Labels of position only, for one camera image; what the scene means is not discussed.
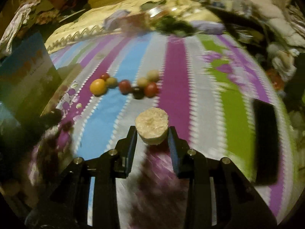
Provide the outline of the tan longan fruit far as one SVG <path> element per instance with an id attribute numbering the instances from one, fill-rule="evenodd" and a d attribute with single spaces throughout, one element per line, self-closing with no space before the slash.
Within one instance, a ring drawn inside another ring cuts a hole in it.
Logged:
<path id="1" fill-rule="evenodd" d="M 148 71 L 146 77 L 151 82 L 158 82 L 160 80 L 159 70 Z"/>

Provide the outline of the striped floral bed sheet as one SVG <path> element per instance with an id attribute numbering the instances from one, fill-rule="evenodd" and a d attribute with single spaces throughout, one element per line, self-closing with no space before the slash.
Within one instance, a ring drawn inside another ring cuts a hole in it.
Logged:
<path id="1" fill-rule="evenodd" d="M 209 158 L 229 157 L 254 180 L 254 108 L 258 99 L 274 106 L 280 159 L 274 184 L 256 189 L 278 222 L 293 207 L 295 142 L 288 113 L 261 66 L 230 35 L 186 38 L 148 33 L 135 38 L 104 35 L 51 54 L 57 70 L 80 67 L 59 101 L 63 123 L 58 147 L 91 159 L 114 147 L 146 109 L 163 109 L 169 124 L 192 148 Z M 135 84 L 158 70 L 159 92 L 136 100 L 118 88 L 94 96 L 89 87 L 103 73 Z"/>

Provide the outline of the orange tangerine on bed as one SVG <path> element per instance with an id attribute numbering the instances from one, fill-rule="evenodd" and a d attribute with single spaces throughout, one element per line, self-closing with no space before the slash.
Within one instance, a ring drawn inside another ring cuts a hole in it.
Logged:
<path id="1" fill-rule="evenodd" d="M 107 92 L 107 84 L 103 79 L 95 79 L 89 87 L 91 93 L 95 96 L 104 95 Z"/>

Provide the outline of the black phone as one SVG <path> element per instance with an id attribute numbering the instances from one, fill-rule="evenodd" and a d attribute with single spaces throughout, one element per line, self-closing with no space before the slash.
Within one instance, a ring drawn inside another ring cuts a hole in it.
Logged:
<path id="1" fill-rule="evenodd" d="M 258 99 L 252 101 L 255 122 L 255 183 L 274 184 L 279 170 L 279 134 L 275 108 Z"/>

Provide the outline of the white clothes pile right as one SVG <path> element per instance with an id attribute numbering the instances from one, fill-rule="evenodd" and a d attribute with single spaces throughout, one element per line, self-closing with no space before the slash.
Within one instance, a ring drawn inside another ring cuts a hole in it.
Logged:
<path id="1" fill-rule="evenodd" d="M 282 80 L 289 81 L 297 70 L 295 59 L 304 51 L 304 36 L 285 19 L 274 0 L 243 0 L 243 5 L 251 8 L 251 15 L 274 33 L 274 40 L 267 40 L 268 60 Z"/>

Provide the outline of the blue cardboard box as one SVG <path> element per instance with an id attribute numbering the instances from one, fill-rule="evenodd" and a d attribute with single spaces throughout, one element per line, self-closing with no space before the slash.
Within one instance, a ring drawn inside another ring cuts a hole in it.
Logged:
<path id="1" fill-rule="evenodd" d="M 10 132 L 39 118 L 61 82 L 42 35 L 24 40 L 1 63 L 1 129 Z"/>

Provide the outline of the pile of clothes left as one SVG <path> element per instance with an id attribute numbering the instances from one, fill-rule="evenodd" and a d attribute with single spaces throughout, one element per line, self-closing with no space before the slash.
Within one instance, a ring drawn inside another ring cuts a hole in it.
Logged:
<path id="1" fill-rule="evenodd" d="M 89 0 L 23 0 L 7 26 L 1 19 L 1 59 L 7 58 L 22 40 L 39 32 L 44 40 L 64 22 L 90 7 Z"/>

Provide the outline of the small green-brown fruit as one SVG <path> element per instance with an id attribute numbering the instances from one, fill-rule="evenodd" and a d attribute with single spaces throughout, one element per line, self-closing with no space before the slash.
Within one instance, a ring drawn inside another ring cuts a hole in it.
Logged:
<path id="1" fill-rule="evenodd" d="M 118 81 L 115 77 L 109 77 L 105 82 L 108 88 L 116 88 L 118 86 Z"/>

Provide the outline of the small red cherry tomato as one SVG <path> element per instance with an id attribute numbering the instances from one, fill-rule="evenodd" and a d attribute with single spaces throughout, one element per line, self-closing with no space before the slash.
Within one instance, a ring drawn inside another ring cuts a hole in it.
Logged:
<path id="1" fill-rule="evenodd" d="M 110 77 L 110 75 L 108 73 L 103 73 L 100 78 L 103 79 L 104 81 L 106 81 L 108 78 Z"/>

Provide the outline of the cream quilted blanket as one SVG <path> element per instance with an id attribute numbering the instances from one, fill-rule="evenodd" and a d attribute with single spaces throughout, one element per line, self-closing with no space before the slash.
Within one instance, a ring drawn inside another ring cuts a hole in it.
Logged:
<path id="1" fill-rule="evenodd" d="M 125 0 L 115 5 L 91 9 L 75 21 L 59 27 L 47 40 L 48 53 L 94 35 L 124 32 L 138 34 L 155 28 L 164 16 L 177 21 L 220 23 L 213 12 L 192 0 Z"/>

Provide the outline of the tan longan fruit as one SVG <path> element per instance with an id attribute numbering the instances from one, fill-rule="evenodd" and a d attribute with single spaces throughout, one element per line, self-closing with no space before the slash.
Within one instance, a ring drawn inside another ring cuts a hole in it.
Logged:
<path id="1" fill-rule="evenodd" d="M 146 77 L 151 82 L 158 82 L 160 80 L 159 70 L 148 71 Z"/>
<path id="2" fill-rule="evenodd" d="M 137 82 L 136 82 L 137 86 L 139 86 L 139 88 L 142 88 L 142 89 L 144 89 L 149 83 L 150 83 L 150 81 L 145 77 L 138 78 Z"/>

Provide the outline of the red plum on bed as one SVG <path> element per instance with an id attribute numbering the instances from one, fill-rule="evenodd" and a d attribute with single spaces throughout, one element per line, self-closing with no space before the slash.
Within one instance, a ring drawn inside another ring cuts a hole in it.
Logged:
<path id="1" fill-rule="evenodd" d="M 119 87 L 121 94 L 123 94 L 123 95 L 127 95 L 132 92 L 132 86 L 131 86 L 129 80 L 120 81 L 118 87 Z"/>

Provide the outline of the red plum right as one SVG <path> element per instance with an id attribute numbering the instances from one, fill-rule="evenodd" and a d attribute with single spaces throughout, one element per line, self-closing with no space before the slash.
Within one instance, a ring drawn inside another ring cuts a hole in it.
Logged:
<path id="1" fill-rule="evenodd" d="M 158 86 L 155 82 L 150 82 L 148 85 L 144 88 L 144 94 L 148 98 L 155 97 L 158 93 Z"/>

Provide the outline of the dark purple plum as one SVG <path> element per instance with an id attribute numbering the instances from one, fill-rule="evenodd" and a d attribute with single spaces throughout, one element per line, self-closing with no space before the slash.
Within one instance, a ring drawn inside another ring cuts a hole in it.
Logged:
<path id="1" fill-rule="evenodd" d="M 145 96 L 144 90 L 139 86 L 134 86 L 132 88 L 132 95 L 133 95 L 134 99 L 137 99 L 137 100 L 143 99 Z"/>

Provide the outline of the beige round banana slice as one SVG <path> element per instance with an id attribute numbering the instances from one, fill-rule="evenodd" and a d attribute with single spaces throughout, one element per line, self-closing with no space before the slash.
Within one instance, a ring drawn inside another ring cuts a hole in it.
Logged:
<path id="1" fill-rule="evenodd" d="M 160 108 L 149 108 L 137 116 L 135 126 L 144 143 L 159 145 L 168 135 L 169 116 Z"/>

